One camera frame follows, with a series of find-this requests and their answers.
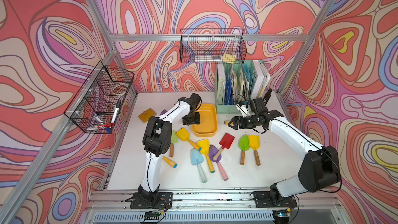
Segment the yellow storage box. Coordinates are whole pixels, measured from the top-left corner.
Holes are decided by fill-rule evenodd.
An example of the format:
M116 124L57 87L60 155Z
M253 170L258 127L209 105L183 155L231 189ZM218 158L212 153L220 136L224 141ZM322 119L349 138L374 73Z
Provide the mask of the yellow storage box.
M199 110L200 124L192 126L193 133L199 138L210 138L218 131L218 119L216 107L210 103L203 103Z

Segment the yellow shovel wooden handle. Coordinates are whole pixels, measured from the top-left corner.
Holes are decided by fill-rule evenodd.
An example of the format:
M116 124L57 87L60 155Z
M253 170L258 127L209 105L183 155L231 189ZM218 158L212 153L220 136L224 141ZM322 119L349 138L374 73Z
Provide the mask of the yellow shovel wooden handle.
M258 154L258 148L260 147L260 138L258 135L249 135L248 136L249 139L249 146L251 149L254 150L254 157L255 157L255 161L256 161L256 165L260 166L261 162L260 162L260 158L259 158L259 154Z

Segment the red shovel wooden handle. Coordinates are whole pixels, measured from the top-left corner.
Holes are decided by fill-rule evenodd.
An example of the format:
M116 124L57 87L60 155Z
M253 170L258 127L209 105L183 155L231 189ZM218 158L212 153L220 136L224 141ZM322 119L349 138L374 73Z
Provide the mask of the red shovel wooden handle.
M223 136L223 138L221 139L221 141L219 142L219 144L221 145L221 148L213 156L213 159L217 160L225 149L230 149L234 140L235 140L234 136L230 135L229 133L226 133Z

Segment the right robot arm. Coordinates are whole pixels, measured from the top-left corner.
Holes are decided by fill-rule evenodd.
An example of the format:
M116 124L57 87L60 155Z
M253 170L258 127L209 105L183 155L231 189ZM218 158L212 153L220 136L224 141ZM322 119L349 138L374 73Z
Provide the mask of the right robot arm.
M234 130L262 127L280 137L300 157L298 172L270 187L269 199L279 206L288 198L306 192L318 192L341 183L339 155L333 146L323 146L293 126L282 113L269 110L262 98L241 101L236 105L240 116L233 117L228 126Z

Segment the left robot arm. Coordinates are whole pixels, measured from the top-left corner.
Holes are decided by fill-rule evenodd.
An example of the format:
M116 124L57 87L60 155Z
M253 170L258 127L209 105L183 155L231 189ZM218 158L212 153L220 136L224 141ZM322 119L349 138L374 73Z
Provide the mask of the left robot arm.
M146 168L138 188L138 195L147 201L152 201L159 192L161 161L172 144L173 123L181 120L183 125L200 124L197 110L201 103L201 97L193 93L190 97L179 98L165 114L149 118L143 137Z

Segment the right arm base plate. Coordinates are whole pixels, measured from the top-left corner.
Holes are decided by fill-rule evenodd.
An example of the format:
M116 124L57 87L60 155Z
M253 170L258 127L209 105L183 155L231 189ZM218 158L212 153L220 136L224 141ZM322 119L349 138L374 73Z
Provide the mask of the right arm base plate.
M296 208L298 206L294 196L281 197L275 191L254 191L250 194L257 208Z

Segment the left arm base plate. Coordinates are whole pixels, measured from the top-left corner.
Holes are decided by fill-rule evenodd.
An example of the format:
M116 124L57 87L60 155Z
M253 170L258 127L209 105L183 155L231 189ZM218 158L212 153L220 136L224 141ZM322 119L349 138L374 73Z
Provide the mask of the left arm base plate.
M173 202L172 192L134 193L131 198L126 199L130 202L130 209L170 209Z

